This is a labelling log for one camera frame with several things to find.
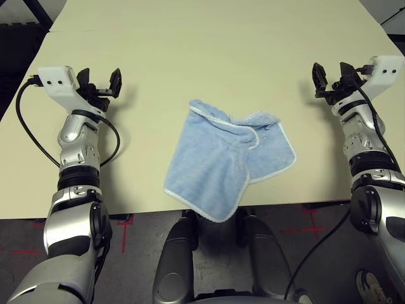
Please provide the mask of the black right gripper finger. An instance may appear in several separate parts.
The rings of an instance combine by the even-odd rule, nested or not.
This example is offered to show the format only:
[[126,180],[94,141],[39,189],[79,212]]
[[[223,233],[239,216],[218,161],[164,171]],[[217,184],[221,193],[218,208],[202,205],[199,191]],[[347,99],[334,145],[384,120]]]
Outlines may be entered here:
[[360,84],[361,83],[361,77],[358,75],[356,69],[344,62],[340,62],[340,81],[343,84]]
[[325,91],[327,88],[327,78],[324,67],[319,63],[314,63],[312,68],[312,79],[316,91]]

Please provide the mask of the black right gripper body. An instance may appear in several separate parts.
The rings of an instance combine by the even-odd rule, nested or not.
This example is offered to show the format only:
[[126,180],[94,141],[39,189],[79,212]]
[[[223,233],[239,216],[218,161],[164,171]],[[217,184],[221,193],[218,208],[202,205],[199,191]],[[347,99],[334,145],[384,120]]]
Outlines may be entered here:
[[353,83],[342,83],[341,81],[334,82],[331,91],[317,89],[315,98],[323,98],[328,105],[335,105],[337,102],[350,96],[356,90]]

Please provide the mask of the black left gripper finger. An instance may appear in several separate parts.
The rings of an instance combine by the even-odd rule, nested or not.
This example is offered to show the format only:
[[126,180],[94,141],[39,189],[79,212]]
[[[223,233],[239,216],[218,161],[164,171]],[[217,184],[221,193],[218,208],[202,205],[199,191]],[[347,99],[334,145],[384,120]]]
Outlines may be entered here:
[[109,80],[108,96],[117,98],[120,95],[122,88],[122,74],[119,68],[116,68],[112,73]]
[[81,91],[92,91],[95,89],[95,85],[90,83],[90,68],[84,68],[77,73],[77,81],[79,89]]

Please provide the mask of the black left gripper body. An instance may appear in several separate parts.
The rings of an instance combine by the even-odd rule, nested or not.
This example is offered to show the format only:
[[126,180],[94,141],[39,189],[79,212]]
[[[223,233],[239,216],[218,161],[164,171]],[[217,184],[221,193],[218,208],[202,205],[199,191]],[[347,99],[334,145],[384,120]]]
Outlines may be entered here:
[[111,89],[98,89],[94,84],[91,83],[79,84],[77,92],[91,106],[101,111],[108,110],[110,104],[108,97],[113,96],[113,91]]

